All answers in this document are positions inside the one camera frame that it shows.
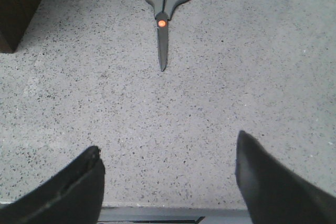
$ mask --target scissors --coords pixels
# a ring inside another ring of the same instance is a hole
[[[167,66],[168,21],[171,20],[175,8],[187,1],[189,0],[146,0],[154,8],[161,71]]]

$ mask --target concrete floor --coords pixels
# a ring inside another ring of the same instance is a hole
[[[0,56],[0,201],[94,144],[105,206],[245,209],[240,129],[336,196],[335,20],[335,0],[191,0],[161,72],[144,0],[43,0]]]

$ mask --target speckled floor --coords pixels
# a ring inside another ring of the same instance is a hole
[[[191,0],[161,72],[144,0],[43,0],[0,56],[0,202],[94,144],[105,206],[244,209],[240,129],[336,195],[335,20],[335,0]]]

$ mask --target dark wooden furniture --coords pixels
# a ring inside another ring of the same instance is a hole
[[[41,0],[0,0],[0,52],[14,52]]]

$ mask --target scissor blade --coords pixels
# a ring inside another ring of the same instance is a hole
[[[159,22],[164,21],[165,26],[160,26]],[[159,50],[159,64],[161,71],[167,66],[167,54],[168,54],[168,22],[167,19],[158,19],[157,21],[157,43]]]

